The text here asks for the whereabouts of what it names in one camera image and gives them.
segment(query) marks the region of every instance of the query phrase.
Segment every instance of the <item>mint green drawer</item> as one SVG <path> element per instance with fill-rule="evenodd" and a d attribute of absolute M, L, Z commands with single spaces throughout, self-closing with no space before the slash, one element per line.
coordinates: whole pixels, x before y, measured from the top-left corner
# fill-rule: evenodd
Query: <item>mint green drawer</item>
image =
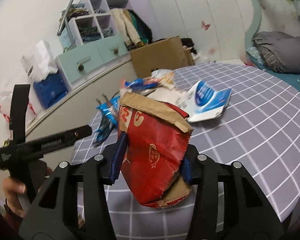
<path fill-rule="evenodd" d="M 70 82 L 76 81 L 104 63 L 98 51 L 98 42 L 100 41 L 93 41 L 78 46 L 58 56 L 59 62 Z M 79 70 L 78 65 L 80 64 L 83 66 L 83 70 Z"/>
<path fill-rule="evenodd" d="M 97 42 L 97 46 L 104 63 L 128 53 L 121 34 L 101 39 Z"/>

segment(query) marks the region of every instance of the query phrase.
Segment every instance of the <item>drawer knob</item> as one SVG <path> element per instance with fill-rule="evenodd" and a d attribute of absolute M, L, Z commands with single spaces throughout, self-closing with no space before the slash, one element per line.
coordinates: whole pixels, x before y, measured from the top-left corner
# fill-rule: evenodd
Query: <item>drawer knob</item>
<path fill-rule="evenodd" d="M 119 48 L 114 48 L 113 49 L 113 53 L 116 54 L 116 55 L 118 55 L 119 54 Z"/>
<path fill-rule="evenodd" d="M 84 70 L 84 66 L 83 66 L 82 64 L 79 64 L 79 65 L 78 65 L 78 70 L 79 70 L 79 71 L 83 71 L 83 70 Z"/>

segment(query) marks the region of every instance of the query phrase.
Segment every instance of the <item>mint green trim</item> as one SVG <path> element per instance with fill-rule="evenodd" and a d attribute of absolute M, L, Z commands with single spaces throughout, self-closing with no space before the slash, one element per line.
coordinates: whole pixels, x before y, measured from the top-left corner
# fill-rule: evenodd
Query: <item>mint green trim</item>
<path fill-rule="evenodd" d="M 261 6 L 258 0 L 251 0 L 253 5 L 253 19 L 249 29 L 246 31 L 244 36 L 244 46 L 246 51 L 253 47 L 252 37 L 258 31 L 261 23 Z"/>

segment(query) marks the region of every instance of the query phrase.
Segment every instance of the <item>round table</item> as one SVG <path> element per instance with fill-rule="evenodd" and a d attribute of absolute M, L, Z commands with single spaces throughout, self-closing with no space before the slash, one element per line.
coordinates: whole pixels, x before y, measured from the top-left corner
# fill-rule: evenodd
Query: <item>round table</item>
<path fill-rule="evenodd" d="M 232 89 L 229 105 L 214 120 L 192 123 L 190 143 L 216 162 L 240 161 L 253 176 L 283 221 L 300 196 L 300 93 L 282 80 L 250 66 L 202 64 L 174 71 L 179 89 L 188 90 L 198 80 L 216 90 Z M 91 121 L 95 130 L 101 121 Z M 76 143 L 72 164 L 87 161 L 116 142 L 114 131 L 100 147 L 93 147 L 93 134 Z M 196 187 L 175 206 L 153 209 L 141 206 L 131 194 L 122 174 L 105 186 L 109 212 L 117 238 L 181 240 L 192 217 Z M 223 189 L 219 184 L 217 230 L 223 228 Z M 82 189 L 78 209 L 84 215 Z"/>

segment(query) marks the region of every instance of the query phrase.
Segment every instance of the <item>cardboard box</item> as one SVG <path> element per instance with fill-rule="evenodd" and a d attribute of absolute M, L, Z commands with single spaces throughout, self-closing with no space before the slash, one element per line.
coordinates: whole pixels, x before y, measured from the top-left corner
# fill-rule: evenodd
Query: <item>cardboard box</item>
<path fill-rule="evenodd" d="M 189 195 L 191 188 L 179 174 L 193 130 L 187 116 L 141 95 L 125 93 L 120 99 L 119 130 L 129 137 L 121 172 L 139 204 L 162 208 Z"/>
<path fill-rule="evenodd" d="M 138 78 L 151 76 L 156 69 L 178 69 L 194 65 L 185 52 L 180 37 L 174 37 L 145 45 L 130 52 Z"/>

